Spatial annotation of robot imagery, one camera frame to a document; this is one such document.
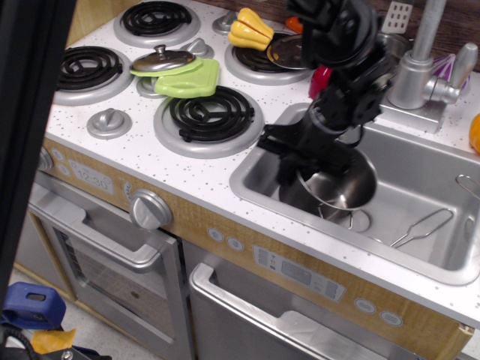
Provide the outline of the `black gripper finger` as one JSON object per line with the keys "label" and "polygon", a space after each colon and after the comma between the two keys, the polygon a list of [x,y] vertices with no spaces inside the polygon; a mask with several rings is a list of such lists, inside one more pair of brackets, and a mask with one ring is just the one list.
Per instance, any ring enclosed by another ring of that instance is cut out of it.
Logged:
{"label": "black gripper finger", "polygon": [[280,156],[280,164],[277,171],[277,182],[280,185],[288,185],[292,182],[293,177],[299,167],[299,156],[294,152],[282,154]]}

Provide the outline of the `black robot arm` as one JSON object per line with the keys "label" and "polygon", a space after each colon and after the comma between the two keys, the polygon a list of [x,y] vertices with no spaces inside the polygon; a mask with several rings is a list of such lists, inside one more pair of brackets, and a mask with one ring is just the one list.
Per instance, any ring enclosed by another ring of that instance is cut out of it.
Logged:
{"label": "black robot arm", "polygon": [[[75,1],[1,2],[1,295],[17,252]],[[312,68],[371,64],[379,18],[365,1],[289,1]]]}

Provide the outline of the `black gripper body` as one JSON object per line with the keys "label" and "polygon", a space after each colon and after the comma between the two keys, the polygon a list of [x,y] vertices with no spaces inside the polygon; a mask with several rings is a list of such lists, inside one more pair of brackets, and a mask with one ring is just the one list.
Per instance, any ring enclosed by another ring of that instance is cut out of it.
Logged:
{"label": "black gripper body", "polygon": [[352,108],[324,104],[315,100],[294,124],[268,124],[258,146],[279,157],[294,152],[299,157],[298,170],[316,168],[337,173],[344,162],[335,145],[337,138],[353,125]]}

